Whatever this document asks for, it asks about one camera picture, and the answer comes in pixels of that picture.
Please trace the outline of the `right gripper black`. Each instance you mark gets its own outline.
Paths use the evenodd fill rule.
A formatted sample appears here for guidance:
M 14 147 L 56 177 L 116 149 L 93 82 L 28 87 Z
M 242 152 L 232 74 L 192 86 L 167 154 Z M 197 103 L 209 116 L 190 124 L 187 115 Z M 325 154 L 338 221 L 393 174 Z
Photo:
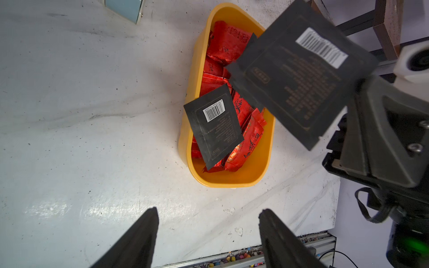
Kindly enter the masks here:
M 429 202 L 427 101 L 370 77 L 347 106 L 323 160 L 331 174 L 390 192 L 399 202 Z

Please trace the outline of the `black barcode tea bag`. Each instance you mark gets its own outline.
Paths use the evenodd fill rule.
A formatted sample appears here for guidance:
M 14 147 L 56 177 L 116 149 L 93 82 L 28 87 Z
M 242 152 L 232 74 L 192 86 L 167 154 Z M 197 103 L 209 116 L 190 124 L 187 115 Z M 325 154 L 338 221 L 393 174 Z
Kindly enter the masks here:
M 308 150 L 378 66 L 304 1 L 294 1 L 227 69 Z
M 184 110 L 208 171 L 244 141 L 227 84 L 185 104 Z

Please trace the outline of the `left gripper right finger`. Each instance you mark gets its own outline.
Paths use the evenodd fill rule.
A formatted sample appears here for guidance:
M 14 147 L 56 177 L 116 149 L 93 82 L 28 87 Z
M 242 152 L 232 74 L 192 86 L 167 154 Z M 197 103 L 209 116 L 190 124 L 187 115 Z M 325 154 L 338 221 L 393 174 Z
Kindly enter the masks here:
M 259 214 L 259 230 L 268 268 L 325 267 L 272 210 Z

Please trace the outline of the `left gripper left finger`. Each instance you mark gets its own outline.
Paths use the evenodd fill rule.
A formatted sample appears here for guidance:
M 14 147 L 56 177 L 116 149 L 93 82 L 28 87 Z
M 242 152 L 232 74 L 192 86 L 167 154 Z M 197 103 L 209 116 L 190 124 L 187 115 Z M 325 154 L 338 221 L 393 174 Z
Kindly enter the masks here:
M 147 209 L 92 266 L 94 268 L 151 267 L 158 226 L 158 210 L 155 207 Z

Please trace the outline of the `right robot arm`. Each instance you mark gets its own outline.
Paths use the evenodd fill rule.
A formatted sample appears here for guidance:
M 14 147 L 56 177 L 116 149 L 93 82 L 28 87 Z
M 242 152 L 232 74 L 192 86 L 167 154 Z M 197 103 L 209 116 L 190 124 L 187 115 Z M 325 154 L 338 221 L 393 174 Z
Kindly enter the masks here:
M 328 143 L 324 168 L 362 185 L 371 223 L 393 221 L 395 268 L 429 265 L 429 104 L 381 77 L 363 82 Z

